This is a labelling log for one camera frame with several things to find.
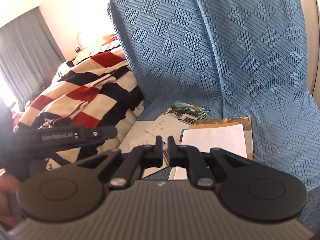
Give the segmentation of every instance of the pillow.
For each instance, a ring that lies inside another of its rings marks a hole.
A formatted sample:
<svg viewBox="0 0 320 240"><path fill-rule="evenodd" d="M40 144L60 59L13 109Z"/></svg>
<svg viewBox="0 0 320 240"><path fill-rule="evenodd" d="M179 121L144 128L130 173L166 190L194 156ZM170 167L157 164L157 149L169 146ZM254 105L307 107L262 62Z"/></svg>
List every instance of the pillow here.
<svg viewBox="0 0 320 240"><path fill-rule="evenodd" d="M85 59L88 55L90 55L92 52L99 50L100 46L106 43L111 37L113 37L115 34L110 34L107 36L103 36L100 39L96 40L94 43L92 43L90 46L86 47L83 51L81 51L75 58L74 61L81 61Z"/></svg>

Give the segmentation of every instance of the round joint cover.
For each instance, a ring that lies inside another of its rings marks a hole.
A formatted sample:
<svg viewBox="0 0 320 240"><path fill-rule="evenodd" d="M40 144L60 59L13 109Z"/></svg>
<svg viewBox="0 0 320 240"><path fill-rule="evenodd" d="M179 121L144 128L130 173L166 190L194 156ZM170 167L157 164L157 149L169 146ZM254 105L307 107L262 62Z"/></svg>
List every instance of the round joint cover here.
<svg viewBox="0 0 320 240"><path fill-rule="evenodd" d="M18 190L22 210L35 220L61 223L94 211L104 191L91 169L68 167L48 171L25 181Z"/></svg>
<svg viewBox="0 0 320 240"><path fill-rule="evenodd" d="M307 201L297 178L263 165L235 168L220 188L223 204L254 221L276 222L296 217Z"/></svg>

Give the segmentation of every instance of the gray curtain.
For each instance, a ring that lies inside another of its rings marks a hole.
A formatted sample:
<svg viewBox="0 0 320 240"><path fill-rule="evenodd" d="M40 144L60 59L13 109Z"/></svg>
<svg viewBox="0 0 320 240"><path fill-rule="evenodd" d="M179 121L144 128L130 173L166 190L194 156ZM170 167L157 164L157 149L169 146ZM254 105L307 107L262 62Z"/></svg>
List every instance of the gray curtain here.
<svg viewBox="0 0 320 240"><path fill-rule="evenodd" d="M20 109L64 61L38 7L0 28L0 73Z"/></svg>

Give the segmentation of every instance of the person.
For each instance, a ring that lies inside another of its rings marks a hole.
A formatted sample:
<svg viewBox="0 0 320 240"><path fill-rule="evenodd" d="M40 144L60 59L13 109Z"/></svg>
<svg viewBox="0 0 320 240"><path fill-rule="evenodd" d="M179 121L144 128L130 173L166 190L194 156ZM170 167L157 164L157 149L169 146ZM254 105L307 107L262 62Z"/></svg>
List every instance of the person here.
<svg viewBox="0 0 320 240"><path fill-rule="evenodd" d="M8 201L8 194L15 195L21 182L14 176L4 173L0 176L0 221L15 226Z"/></svg>

